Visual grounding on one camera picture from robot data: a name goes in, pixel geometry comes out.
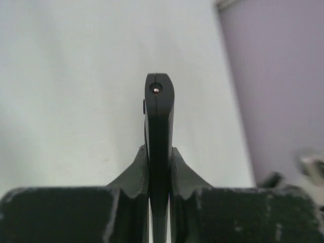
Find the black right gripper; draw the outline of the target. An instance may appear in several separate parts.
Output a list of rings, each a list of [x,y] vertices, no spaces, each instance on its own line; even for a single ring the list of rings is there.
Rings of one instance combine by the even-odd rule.
[[[271,172],[266,178],[257,183],[259,188],[276,188],[285,179],[284,175],[280,172]]]

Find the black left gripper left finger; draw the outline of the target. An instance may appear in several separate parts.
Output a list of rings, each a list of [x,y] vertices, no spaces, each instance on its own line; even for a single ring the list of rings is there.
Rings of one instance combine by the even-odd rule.
[[[20,187],[1,199],[1,242],[148,242],[148,165],[106,186]]]

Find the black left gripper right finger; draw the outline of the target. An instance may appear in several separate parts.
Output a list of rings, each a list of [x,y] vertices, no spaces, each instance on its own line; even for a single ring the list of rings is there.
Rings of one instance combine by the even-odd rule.
[[[172,149],[172,242],[323,242],[323,218],[301,188],[217,188]]]

